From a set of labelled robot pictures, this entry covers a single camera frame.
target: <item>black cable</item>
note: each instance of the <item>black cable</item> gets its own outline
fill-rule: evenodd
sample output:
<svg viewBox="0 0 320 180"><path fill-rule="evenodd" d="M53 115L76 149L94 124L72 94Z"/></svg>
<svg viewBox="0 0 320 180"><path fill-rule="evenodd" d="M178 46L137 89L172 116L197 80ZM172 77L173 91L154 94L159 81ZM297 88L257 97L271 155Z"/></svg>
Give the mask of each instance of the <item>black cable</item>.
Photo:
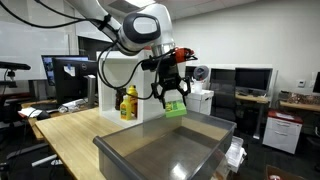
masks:
<svg viewBox="0 0 320 180"><path fill-rule="evenodd" d="M126 83L124 83L124 84L121 85L121 86L113 86L113 85L111 85L111 84L109 83L110 86L111 86L111 88L113 88L113 89L121 89L121 88L125 87L126 85L128 85L128 84L130 83L130 81L132 80L133 75L134 75L134 73L136 72L138 66L139 66L141 63L145 62L145 61L146 61L146 60L142 60L142 61L138 62L138 63L135 65L135 67L133 68L133 71L132 71L132 73L131 73L131 75L130 75L130 77L129 77L129 79L128 79L128 81L127 81ZM105 62L106 62L106 60L104 60L104 61L102 62L102 64L101 64L102 67L104 67ZM107 77L106 77L106 75L105 75L105 73L104 73L104 68L102 68L102 76L103 76L103 78L106 80L106 82L108 82Z"/></svg>
<svg viewBox="0 0 320 180"><path fill-rule="evenodd" d="M71 24L75 24L75 23L79 23L79 22L83 22L83 21L91 21L90 19L80 19L80 20L76 20L76 21L72 21L72 22L68 22L68 23L64 23L64 24L59 24L59 25L54 25L54 26L42 26L42 25L37 25L37 24L33 24L30 23L22 18L20 18L19 16L15 15L12 11L10 11L0 0L0 6L7 11L11 16L13 16L14 18L18 19L19 21L28 24L32 27L37 27L37 28L42 28L42 29L54 29L54 28L60 28L60 27L64 27L64 26L68 26Z"/></svg>
<svg viewBox="0 0 320 180"><path fill-rule="evenodd" d="M106 57L105 57L105 58L107 58L107 56L108 56L108 54L110 53L110 50L111 50L110 48L112 48L112 47L113 47L113 46L111 45L111 46L105 48L103 51L100 52L99 57L98 57L98 64L100 64L100 59L101 59L102 54L103 54L105 51L109 50L108 53L107 53L107 55L106 55ZM134 75L136 69L138 68L138 66L139 66L141 63L143 63L144 61L147 61L147 60L142 60L142 61L138 62L138 63L136 64L136 66L134 67L134 69L133 69L133 71L132 71L132 73L131 73L131 76L130 76L129 80L128 80L125 84L123 84L123 85L121 85L121 86L118 86L118 87L115 87L115 86L111 85L111 83L110 83L110 82L108 81L108 79L106 78L105 73L104 73L105 61L106 61L106 60L104 60L104 61L102 62L102 64L101 64L101 66L102 66L102 72L101 72L102 75L101 75L101 73L100 73L100 68L98 68L98 75L99 75L101 81L102 81L107 87L112 88L112 89L115 89L115 90L119 90L119 89L125 87L126 85L128 85L128 84L130 83L130 81L132 80L133 75ZM152 97L153 92L151 92L151 94L150 94L148 97L138 97L138 96L134 96L134 95L128 94L127 92L126 92L126 95L131 96L131 97L135 97L135 98L140 99L140 100L148 100L148 99L150 99L150 98Z"/></svg>
<svg viewBox="0 0 320 180"><path fill-rule="evenodd" d="M78 18L78 17L74 17L74 16L69 16L67 14L63 14L49 6L47 6L46 4L44 4L43 2L41 2L40 0L34 0L36 1L37 3L39 3L40 5L42 5L43 7L47 8L48 10L56 13L56 14L59 14L61 16L64 16L64 17L67 17L67 18L70 18L70 19L76 19L76 20L84 20L84 18ZM97 22L97 23L102 23L102 21L98 20L98 19L90 19L90 18L87 18L87 20L91 21L91 22Z"/></svg>
<svg viewBox="0 0 320 180"><path fill-rule="evenodd" d="M5 72L4 75L3 75L3 80L4 80L4 82L7 81L6 76L7 76L8 71L9 71L9 69L7 69L6 72ZM5 84L4 87L3 87L3 91L2 91L1 98L3 98L3 95L4 95L4 93L6 92L6 88L7 88L7 85Z"/></svg>
<svg viewBox="0 0 320 180"><path fill-rule="evenodd" d="M56 166L58 165L56 163L57 163L58 160L59 160L58 157L56 157L55 160L53 160L53 165L52 165L52 168L51 168L50 173L49 173L49 180L54 178L54 175L56 173L55 169L56 169Z"/></svg>
<svg viewBox="0 0 320 180"><path fill-rule="evenodd" d="M106 55L106 57L105 57L105 59L106 59L107 56L108 56L108 54L109 54L110 51L111 51L111 48L112 48L115 44L116 44L116 43L114 42L112 45L108 46L107 48L105 48L103 51L100 52L100 54L99 54L99 56L98 56L98 64L100 64L100 59L101 59L102 54L103 54L105 51L108 50L108 53L107 53L107 55ZM156 71L157 71L157 72L159 71L159 67L160 67L160 63L161 63L162 59L163 59L166 55L172 53L173 51L174 51L174 49L168 51L167 53L165 53L165 54L163 54L163 55L160 55L160 56L157 56L157 57L153 57L153 58L152 58L152 59L157 59L157 58L161 57L161 59L159 60L159 62L158 62L158 64L157 64L157 68L156 68ZM101 64L101 66L102 66L102 75L101 75L101 72L100 72L100 68L98 69L98 75L99 75L101 81L102 81L106 86L108 86L109 88L115 89L115 90L119 90L120 88L123 88L123 87L125 87L126 85L128 85L128 84L130 83L130 81L132 80L133 75L134 75L136 69L138 68L138 66L139 66L141 63L143 63L144 61L148 61L148 60L150 60L150 59L145 59L145 60L142 60L142 61L138 62L138 63L136 64L135 68L133 69L129 80L128 80L125 84L123 84L123 85L121 85L121 86L118 86L118 87L115 87L115 86L111 85L111 83L108 81L108 79L107 79L106 76L105 76L105 73L104 73L104 65L105 65L105 61L106 61L106 60L104 60L104 61L102 62L102 64ZM135 98L140 99L140 100L148 100L148 99L150 99L150 98L152 97L153 92L151 92L148 97L138 97L138 96L134 96L134 95L128 94L127 92L126 92L126 95L131 96L131 97L135 97Z"/></svg>
<svg viewBox="0 0 320 180"><path fill-rule="evenodd" d="M26 134L27 134L27 121L28 121L28 119L31 117L31 115L32 115L32 113L34 113L35 111L37 111L38 109L35 109L35 110L33 110L30 114L29 114L29 116L27 117L27 119L26 119L26 122L25 122L25 124L24 124L24 131L23 131L23 140L22 140L22 142L20 143L20 145L19 145L19 150L18 151L16 151L16 153L15 153L15 155L14 155L14 162L12 162L12 168L11 168L11 172L14 170L14 167L16 166L16 164L17 164L17 161L18 161L18 158L20 157L20 154L21 154L21 150L22 150L22 147L23 147L23 144L25 144L25 141L26 141Z"/></svg>

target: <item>black monitor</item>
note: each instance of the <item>black monitor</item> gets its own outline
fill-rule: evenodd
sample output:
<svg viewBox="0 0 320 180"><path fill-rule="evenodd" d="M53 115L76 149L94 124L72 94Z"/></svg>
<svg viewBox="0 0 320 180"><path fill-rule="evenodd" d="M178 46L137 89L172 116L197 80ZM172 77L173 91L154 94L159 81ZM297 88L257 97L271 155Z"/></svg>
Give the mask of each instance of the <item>black monitor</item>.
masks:
<svg viewBox="0 0 320 180"><path fill-rule="evenodd" d="M267 93L271 75L271 68L236 68L236 87L238 90Z"/></svg>
<svg viewBox="0 0 320 180"><path fill-rule="evenodd" d="M196 67L195 66L186 66L186 73L185 73L185 77L189 77L190 78L190 81L192 81L192 78L193 78L193 72L194 72L194 69Z"/></svg>
<svg viewBox="0 0 320 180"><path fill-rule="evenodd" d="M84 76L97 76L98 63L96 61L76 61L60 58L54 58L52 62L57 103L63 104L87 97L88 80Z"/></svg>
<svg viewBox="0 0 320 180"><path fill-rule="evenodd" d="M230 80L233 81L236 71L232 69L211 69L210 82L213 80Z"/></svg>
<svg viewBox="0 0 320 180"><path fill-rule="evenodd" d="M88 61L88 56L79 56L79 55L42 55L42 62L44 66L44 70L46 71L48 83L50 86L54 86L54 73L53 73L53 65L52 59L66 59L66 60L82 60Z"/></svg>
<svg viewBox="0 0 320 180"><path fill-rule="evenodd" d="M320 93L320 72L318 72L316 82L314 83L313 92Z"/></svg>

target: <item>office chair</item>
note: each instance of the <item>office chair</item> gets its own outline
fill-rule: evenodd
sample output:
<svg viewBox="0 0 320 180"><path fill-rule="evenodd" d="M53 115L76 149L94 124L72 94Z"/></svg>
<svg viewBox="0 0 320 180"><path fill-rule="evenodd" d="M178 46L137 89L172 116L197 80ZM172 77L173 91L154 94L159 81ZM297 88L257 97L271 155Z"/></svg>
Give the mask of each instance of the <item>office chair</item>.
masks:
<svg viewBox="0 0 320 180"><path fill-rule="evenodd" d="M0 122L8 124L8 127L1 128L0 133L2 144L14 128L14 122L21 121L22 117L18 114L21 110L21 103L29 101L30 93L5 94L0 97Z"/></svg>
<svg viewBox="0 0 320 180"><path fill-rule="evenodd" d="M307 140L312 145L313 149L320 153L320 114L316 115L318 118L315 120L314 132L317 137L307 137ZM314 166L314 169L315 171L320 172L320 162Z"/></svg>
<svg viewBox="0 0 320 180"><path fill-rule="evenodd" d="M211 116L236 121L236 97L234 80L211 80L210 90L214 91Z"/></svg>

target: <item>keyboard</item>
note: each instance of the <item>keyboard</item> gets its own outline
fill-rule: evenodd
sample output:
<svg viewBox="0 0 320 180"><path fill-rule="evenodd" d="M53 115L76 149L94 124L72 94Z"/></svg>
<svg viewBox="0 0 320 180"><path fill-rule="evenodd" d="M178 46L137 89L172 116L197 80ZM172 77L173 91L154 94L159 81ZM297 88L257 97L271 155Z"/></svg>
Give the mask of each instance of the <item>keyboard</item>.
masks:
<svg viewBox="0 0 320 180"><path fill-rule="evenodd" d="M57 103L38 103L38 104L32 104L31 107L43 111L49 111L49 110L56 110L59 108L59 105Z"/></svg>

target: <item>green sponge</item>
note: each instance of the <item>green sponge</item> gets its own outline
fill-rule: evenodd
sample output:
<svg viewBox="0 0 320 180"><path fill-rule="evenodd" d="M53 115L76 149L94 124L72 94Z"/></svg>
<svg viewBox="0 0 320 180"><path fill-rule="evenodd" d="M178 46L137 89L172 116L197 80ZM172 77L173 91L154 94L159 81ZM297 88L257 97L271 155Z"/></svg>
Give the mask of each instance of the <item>green sponge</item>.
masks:
<svg viewBox="0 0 320 180"><path fill-rule="evenodd" d="M176 117L187 114L187 109L182 100L166 103L166 117Z"/></svg>

